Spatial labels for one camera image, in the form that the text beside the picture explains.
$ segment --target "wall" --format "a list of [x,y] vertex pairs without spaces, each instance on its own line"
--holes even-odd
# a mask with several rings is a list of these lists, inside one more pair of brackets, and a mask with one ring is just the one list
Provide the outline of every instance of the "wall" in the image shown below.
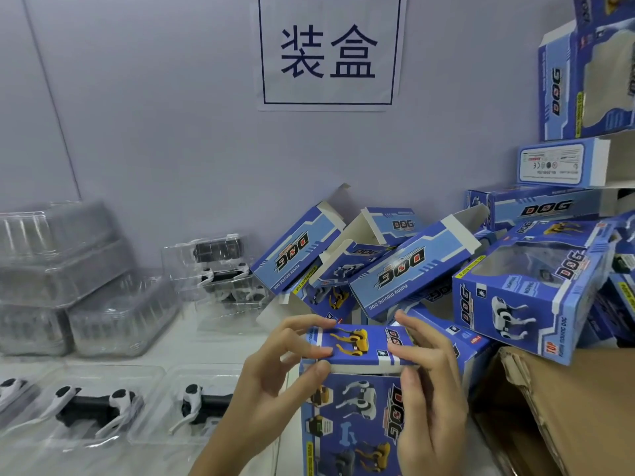
[[433,221],[513,179],[537,140],[536,48],[570,0],[409,0],[401,89],[378,113],[258,112],[255,0],[27,0],[79,188],[140,260],[207,233],[271,243],[342,182]]
[[78,197],[22,0],[0,0],[0,211]]

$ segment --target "finger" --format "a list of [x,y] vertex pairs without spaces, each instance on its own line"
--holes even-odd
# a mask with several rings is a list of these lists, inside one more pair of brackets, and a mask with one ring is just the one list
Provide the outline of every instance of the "finger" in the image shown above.
[[333,353],[333,348],[313,345],[306,338],[298,336],[292,328],[286,328],[281,333],[269,336],[260,351],[262,359],[268,364],[272,358],[280,359],[287,352],[307,359],[321,359],[329,357]]
[[331,372],[331,365],[326,360],[317,361],[297,381],[289,386],[275,400],[278,414],[286,420],[291,419],[298,408],[309,399],[322,385]]
[[430,344],[432,344],[433,348],[437,348],[443,351],[443,353],[448,358],[449,368],[452,371],[452,376],[456,382],[457,386],[461,386],[461,377],[460,371],[458,370],[458,364],[456,363],[456,355],[454,353],[454,349],[452,349],[452,342],[433,328],[430,324],[426,324],[423,320],[417,319],[416,317],[409,317],[402,310],[397,311],[396,320],[402,326],[415,331],[413,336],[415,339],[418,339],[417,336],[423,336],[425,340],[427,340]]
[[456,384],[448,358],[440,349],[398,346],[388,344],[388,351],[399,357],[418,364],[428,370],[434,387],[434,407],[448,408],[463,396],[461,387]]
[[404,432],[415,436],[422,450],[430,449],[430,430],[424,389],[415,368],[404,368],[401,372],[401,395],[404,409]]
[[301,357],[297,354],[288,354],[282,358],[282,370],[288,373],[291,369],[300,363]]
[[334,328],[335,319],[327,319],[321,315],[306,314],[287,317],[277,327],[277,331],[282,332],[285,329],[293,329],[294,331],[306,331],[308,328],[318,327],[322,329]]

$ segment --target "sign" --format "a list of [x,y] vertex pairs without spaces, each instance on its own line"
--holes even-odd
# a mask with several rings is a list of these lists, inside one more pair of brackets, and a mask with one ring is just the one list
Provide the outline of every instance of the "sign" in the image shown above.
[[260,110],[385,110],[399,91],[406,0],[258,0]]

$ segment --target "box flap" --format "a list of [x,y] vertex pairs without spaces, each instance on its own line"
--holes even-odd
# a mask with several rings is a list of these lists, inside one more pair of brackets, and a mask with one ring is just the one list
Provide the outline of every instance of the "box flap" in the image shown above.
[[500,359],[563,474],[633,472],[634,349],[578,350],[568,367],[511,347]]

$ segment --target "yellow label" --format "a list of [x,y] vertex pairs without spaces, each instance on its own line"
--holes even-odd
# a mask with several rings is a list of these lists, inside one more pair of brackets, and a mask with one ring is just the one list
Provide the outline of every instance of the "yellow label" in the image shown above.
[[575,137],[582,136],[582,114],[584,112],[584,92],[579,92],[575,98]]
[[465,276],[465,274],[467,274],[468,272],[470,272],[474,267],[476,267],[483,259],[485,259],[485,256],[478,256],[476,259],[474,259],[470,265],[468,265],[467,267],[465,267],[464,270],[462,270],[461,272],[459,272],[458,274],[456,274],[454,277],[456,277],[457,279],[463,279],[463,277]]
[[307,442],[307,476],[313,476],[313,443]]
[[317,271],[318,271],[317,265],[314,265],[313,267],[311,267],[311,270],[307,272],[307,274],[302,278],[298,286],[293,290],[293,294],[297,295],[297,293],[300,292],[302,288],[307,285],[307,282],[309,281],[311,276]]
[[624,294],[629,306],[631,306],[631,309],[635,311],[635,294],[633,294],[633,291],[631,291],[631,288],[626,282],[620,282],[619,286],[620,289],[622,289],[622,294]]

